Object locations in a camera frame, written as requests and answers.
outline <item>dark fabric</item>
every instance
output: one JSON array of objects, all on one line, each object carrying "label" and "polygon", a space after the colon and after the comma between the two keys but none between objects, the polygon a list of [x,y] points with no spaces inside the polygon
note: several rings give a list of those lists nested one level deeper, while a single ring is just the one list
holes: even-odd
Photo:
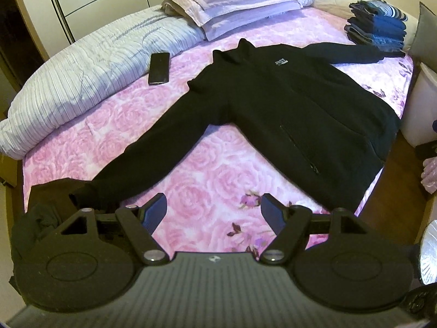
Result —
[{"label": "dark fabric", "polygon": [[387,26],[375,25],[367,19],[358,19],[351,17],[347,20],[352,26],[358,27],[365,33],[373,34],[380,37],[388,37],[404,41],[406,32],[400,28],[387,24]]},{"label": "dark fabric", "polygon": [[396,18],[386,17],[386,16],[373,16],[368,14],[364,9],[360,9],[359,6],[356,8],[352,8],[351,5],[349,5],[352,9],[352,13],[359,19],[362,20],[368,20],[371,23],[381,27],[381,28],[387,28],[386,25],[390,25],[396,28],[399,28],[401,30],[406,30],[407,26],[405,23],[400,21]]},{"label": "dark fabric", "polygon": [[369,45],[386,52],[401,52],[404,47],[404,43],[399,40],[369,35],[349,24],[344,26],[344,30],[347,33],[348,39],[358,45]]},{"label": "dark fabric", "polygon": [[330,63],[399,56],[368,46],[213,51],[213,63],[148,132],[73,191],[78,207],[106,209],[150,188],[191,150],[208,125],[236,124],[281,171],[328,209],[355,210],[399,128],[388,104]]},{"label": "dark fabric", "polygon": [[15,277],[14,277],[13,275],[9,278],[9,284],[14,288],[15,291],[18,292],[18,294],[21,295],[21,292],[20,292],[20,290],[18,289],[17,283],[16,283],[16,281],[15,281]]},{"label": "dark fabric", "polygon": [[44,238],[61,223],[53,205],[37,204],[12,227],[11,255],[14,264],[19,262],[33,248],[37,241]]},{"label": "dark fabric", "polygon": [[65,222],[77,211],[69,199],[69,194],[84,184],[86,181],[65,178],[34,185],[31,187],[28,208],[31,209],[37,204],[51,205],[56,209],[61,222]]}]

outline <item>screw head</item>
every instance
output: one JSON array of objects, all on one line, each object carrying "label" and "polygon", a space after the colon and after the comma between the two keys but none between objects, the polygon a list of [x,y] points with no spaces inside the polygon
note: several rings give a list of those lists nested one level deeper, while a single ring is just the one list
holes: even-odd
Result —
[{"label": "screw head", "polygon": [[269,249],[263,253],[263,258],[269,262],[278,262],[282,260],[284,256],[284,252],[278,249]]},{"label": "screw head", "polygon": [[165,258],[165,253],[162,250],[148,250],[144,253],[144,258],[150,262],[158,262]]}]

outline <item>stack of folded clothes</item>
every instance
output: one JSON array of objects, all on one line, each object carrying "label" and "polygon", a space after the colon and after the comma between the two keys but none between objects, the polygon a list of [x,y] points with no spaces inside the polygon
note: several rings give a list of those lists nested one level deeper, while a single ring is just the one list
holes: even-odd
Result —
[{"label": "stack of folded clothes", "polygon": [[372,45],[381,51],[400,51],[404,47],[408,16],[382,0],[351,3],[355,17],[344,26],[349,40],[356,44]]}]

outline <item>hoodie zipper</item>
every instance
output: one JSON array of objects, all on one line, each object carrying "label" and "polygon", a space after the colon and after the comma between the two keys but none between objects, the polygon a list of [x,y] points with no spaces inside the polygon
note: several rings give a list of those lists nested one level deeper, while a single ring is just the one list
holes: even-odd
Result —
[{"label": "hoodie zipper", "polygon": [[282,129],[282,131],[288,136],[288,138],[290,139],[290,141],[294,144],[294,146],[298,149],[298,151],[301,153],[302,157],[306,160],[306,162],[309,164],[309,166],[311,167],[311,169],[317,174],[320,175],[320,171],[318,170],[318,168],[315,166],[315,164],[308,158],[308,156],[305,154],[305,152],[303,152],[299,146],[297,145],[296,141],[294,140],[293,136],[291,135],[291,133],[287,130],[287,128],[285,128],[283,125],[279,126],[280,129]]}]

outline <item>folded jeans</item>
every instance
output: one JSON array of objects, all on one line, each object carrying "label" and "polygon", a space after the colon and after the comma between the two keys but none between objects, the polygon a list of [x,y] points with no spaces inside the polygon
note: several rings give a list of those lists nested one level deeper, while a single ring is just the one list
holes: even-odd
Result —
[{"label": "folded jeans", "polygon": [[360,27],[358,27],[357,25],[354,25],[354,24],[344,26],[344,30],[346,32],[348,32],[348,30],[350,30],[350,29],[355,30],[355,32],[358,33],[360,36],[362,36],[363,38],[366,38],[366,39],[370,39],[370,40],[374,41],[374,43],[376,43],[376,44],[397,44],[397,43],[399,43],[402,47],[404,46],[403,37],[401,39],[398,39],[398,38],[391,38],[391,37],[386,37],[386,36],[378,36],[378,35],[372,34],[372,33],[366,33]]},{"label": "folded jeans", "polygon": [[358,45],[370,45],[385,52],[397,52],[401,51],[401,49],[403,48],[403,43],[386,43],[383,42],[381,39],[373,40],[370,38],[365,38],[361,36],[356,30],[350,28],[349,25],[345,27],[345,30],[347,32],[348,39]]},{"label": "folded jeans", "polygon": [[403,40],[406,32],[390,24],[372,23],[367,19],[351,17],[347,20],[351,25],[360,28],[363,32],[380,37],[389,37]]},{"label": "folded jeans", "polygon": [[349,7],[351,7],[352,13],[357,18],[366,19],[370,23],[376,24],[378,26],[379,25],[383,26],[383,25],[389,24],[390,26],[394,26],[394,27],[400,28],[402,30],[406,30],[406,28],[407,28],[405,23],[403,23],[403,21],[401,21],[399,19],[387,17],[387,16],[372,15],[372,14],[368,13],[363,6],[359,6],[359,5],[353,7],[352,4],[350,4]]}]

